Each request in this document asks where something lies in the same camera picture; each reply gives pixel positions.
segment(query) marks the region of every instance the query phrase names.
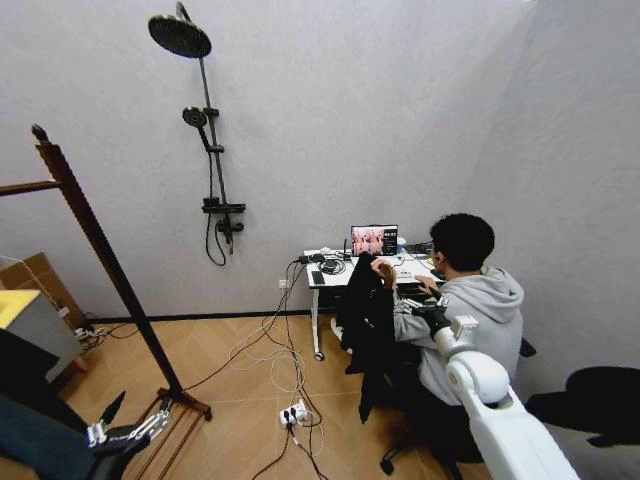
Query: chair wheel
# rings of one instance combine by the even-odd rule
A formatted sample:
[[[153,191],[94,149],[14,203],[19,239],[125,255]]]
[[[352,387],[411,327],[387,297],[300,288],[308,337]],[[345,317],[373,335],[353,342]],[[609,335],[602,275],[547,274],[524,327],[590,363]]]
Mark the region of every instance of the chair wheel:
[[[380,462],[380,468],[387,475],[391,475],[393,473],[393,463],[390,460],[382,460]]]

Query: young man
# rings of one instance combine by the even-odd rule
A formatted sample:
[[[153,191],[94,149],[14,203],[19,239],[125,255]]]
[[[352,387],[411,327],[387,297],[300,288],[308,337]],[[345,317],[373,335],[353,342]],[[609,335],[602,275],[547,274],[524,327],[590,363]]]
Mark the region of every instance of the young man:
[[[505,270],[483,267],[493,251],[493,229],[480,217],[458,213],[446,215],[430,230],[433,240],[431,258],[446,283],[440,288],[449,299],[445,316],[472,315],[480,324],[475,332],[476,348],[497,360],[513,380],[522,338],[520,305],[522,287]],[[438,354],[426,322],[402,313],[400,298],[395,291],[395,272],[386,261],[377,259],[371,268],[383,279],[385,288],[394,289],[394,329],[397,342],[409,342],[420,347],[418,367],[420,384],[447,405],[460,405],[449,387],[445,362]],[[420,289],[437,288],[429,277],[416,276],[423,283]]]

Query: baseboard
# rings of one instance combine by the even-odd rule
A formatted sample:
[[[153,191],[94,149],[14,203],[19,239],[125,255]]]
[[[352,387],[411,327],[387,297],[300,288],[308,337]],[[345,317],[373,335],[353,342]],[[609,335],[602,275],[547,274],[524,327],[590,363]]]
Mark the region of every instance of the baseboard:
[[[186,315],[149,315],[150,322],[170,322],[174,320],[207,320],[211,318],[270,317],[277,312],[228,312],[228,313],[189,313]],[[309,315],[310,310],[289,310],[287,315]],[[91,318],[89,323],[134,323],[131,317]]]

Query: yellow object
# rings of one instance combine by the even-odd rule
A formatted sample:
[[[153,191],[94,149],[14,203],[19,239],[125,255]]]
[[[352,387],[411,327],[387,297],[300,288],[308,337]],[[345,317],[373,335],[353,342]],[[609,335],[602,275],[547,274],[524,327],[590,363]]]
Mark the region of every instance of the yellow object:
[[[39,294],[39,290],[0,290],[0,328],[11,325]]]

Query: hood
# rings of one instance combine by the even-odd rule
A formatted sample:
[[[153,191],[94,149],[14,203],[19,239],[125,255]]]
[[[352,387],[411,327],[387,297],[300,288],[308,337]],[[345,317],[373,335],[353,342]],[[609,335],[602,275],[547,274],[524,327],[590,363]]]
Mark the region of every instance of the hood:
[[[481,275],[454,278],[440,291],[453,295],[498,323],[509,323],[518,314],[524,291],[509,273],[501,268],[485,267]]]

